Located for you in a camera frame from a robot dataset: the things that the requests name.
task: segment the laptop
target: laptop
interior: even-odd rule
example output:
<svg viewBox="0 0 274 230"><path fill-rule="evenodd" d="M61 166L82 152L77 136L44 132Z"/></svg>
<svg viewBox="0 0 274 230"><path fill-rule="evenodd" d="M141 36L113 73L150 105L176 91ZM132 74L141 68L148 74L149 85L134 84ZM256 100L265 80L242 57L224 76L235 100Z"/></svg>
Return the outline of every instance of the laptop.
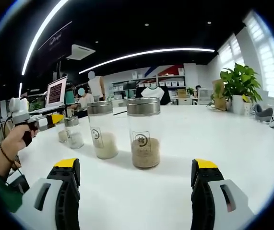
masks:
<svg viewBox="0 0 274 230"><path fill-rule="evenodd" d="M45 108L34 110L31 113L44 113L63 106L66 80L67 77L63 77L48 84Z"/></svg>

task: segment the plant pot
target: plant pot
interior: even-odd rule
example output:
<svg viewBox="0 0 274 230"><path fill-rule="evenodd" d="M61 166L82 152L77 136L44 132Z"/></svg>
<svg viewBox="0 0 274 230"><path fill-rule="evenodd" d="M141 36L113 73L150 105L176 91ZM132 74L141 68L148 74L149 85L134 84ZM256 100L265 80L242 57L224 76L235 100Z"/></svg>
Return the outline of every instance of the plant pot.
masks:
<svg viewBox="0 0 274 230"><path fill-rule="evenodd" d="M252 108L252 103L244 102L243 103L243 107L244 107L244 115L245 116L250 116L250 114L251 114L251 108Z"/></svg>
<svg viewBox="0 0 274 230"><path fill-rule="evenodd" d="M244 104L242 100L242 95L233 95L232 96L232 109L233 113L238 114L238 115L243 115L244 114Z"/></svg>
<svg viewBox="0 0 274 230"><path fill-rule="evenodd" d="M230 99L226 101L226 111L233 112L232 101Z"/></svg>

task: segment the white shirt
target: white shirt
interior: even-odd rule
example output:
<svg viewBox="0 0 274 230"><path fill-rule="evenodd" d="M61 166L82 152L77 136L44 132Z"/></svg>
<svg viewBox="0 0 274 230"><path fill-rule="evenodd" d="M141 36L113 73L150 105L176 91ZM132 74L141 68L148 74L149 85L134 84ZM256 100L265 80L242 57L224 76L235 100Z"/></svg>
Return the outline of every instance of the white shirt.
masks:
<svg viewBox="0 0 274 230"><path fill-rule="evenodd" d="M100 76L95 76L95 78L88 81L91 89L91 94L94 97L103 97L102 88L100 87Z"/></svg>
<svg viewBox="0 0 274 230"><path fill-rule="evenodd" d="M160 87L157 87L156 89L150 89L147 87L145 90L142 91L141 95L142 97L159 97L159 99L161 100L164 93L165 92Z"/></svg>
<svg viewBox="0 0 274 230"><path fill-rule="evenodd" d="M87 93L85 97L81 97L78 101L82 109L86 109L87 104L92 102L94 102L94 97L90 93Z"/></svg>

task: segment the bracelet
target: bracelet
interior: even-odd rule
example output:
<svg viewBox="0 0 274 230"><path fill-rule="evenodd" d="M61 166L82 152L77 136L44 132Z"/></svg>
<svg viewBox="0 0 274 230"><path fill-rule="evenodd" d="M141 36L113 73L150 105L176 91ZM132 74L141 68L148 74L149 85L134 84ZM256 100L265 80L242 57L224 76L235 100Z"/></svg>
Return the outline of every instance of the bracelet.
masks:
<svg viewBox="0 0 274 230"><path fill-rule="evenodd" d="M0 150L1 150L2 154L5 156L5 158L7 158L8 162L10 162L11 164L15 164L14 161L10 160L9 157L4 153L1 144L0 144Z"/></svg>

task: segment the person's hand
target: person's hand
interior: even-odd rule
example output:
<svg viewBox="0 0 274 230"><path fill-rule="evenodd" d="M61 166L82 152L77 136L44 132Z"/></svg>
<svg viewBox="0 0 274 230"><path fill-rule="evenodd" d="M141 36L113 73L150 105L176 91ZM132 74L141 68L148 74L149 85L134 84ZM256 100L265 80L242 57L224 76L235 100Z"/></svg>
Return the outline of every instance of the person's hand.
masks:
<svg viewBox="0 0 274 230"><path fill-rule="evenodd" d="M2 149L11 160L14 159L19 150L22 150L26 147L26 144L23 140L23 136L26 131L30 131L28 125L16 126L1 143ZM31 137L33 138L37 132L37 130L35 132L31 131Z"/></svg>
<svg viewBox="0 0 274 230"><path fill-rule="evenodd" d="M14 161L14 164L11 166L11 168L16 171L17 169L21 168L21 165L19 162Z"/></svg>

